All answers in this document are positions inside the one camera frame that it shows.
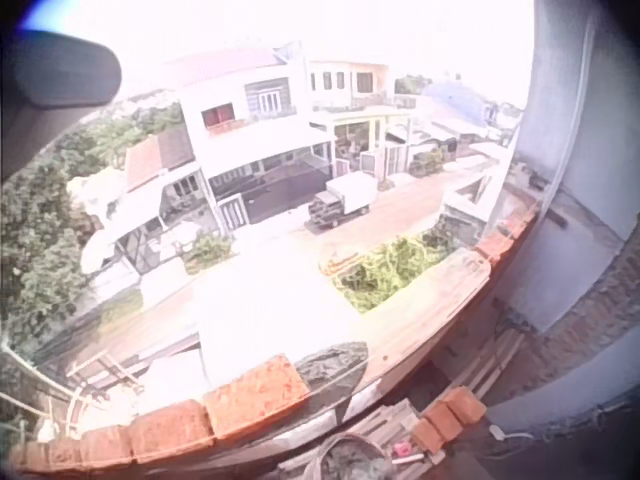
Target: white truck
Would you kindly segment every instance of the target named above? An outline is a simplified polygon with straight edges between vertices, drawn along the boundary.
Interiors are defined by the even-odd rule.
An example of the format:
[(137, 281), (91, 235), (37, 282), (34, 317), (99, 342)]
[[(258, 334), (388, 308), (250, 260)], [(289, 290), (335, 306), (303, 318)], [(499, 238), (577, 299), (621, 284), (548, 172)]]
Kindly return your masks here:
[(337, 227), (341, 221), (364, 215), (378, 195), (378, 181), (364, 172), (352, 172), (327, 182), (309, 205), (309, 216), (315, 225)]

